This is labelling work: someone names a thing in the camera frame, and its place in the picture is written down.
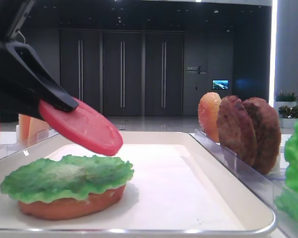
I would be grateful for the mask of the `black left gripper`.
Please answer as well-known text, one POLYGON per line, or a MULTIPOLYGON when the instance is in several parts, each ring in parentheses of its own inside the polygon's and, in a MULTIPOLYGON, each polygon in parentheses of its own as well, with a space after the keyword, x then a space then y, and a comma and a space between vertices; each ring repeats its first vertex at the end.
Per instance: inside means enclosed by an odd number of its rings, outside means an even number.
POLYGON ((15 40, 34 0, 0 0, 0 110, 42 120, 40 99, 64 112, 78 102, 47 72, 35 50, 15 40))

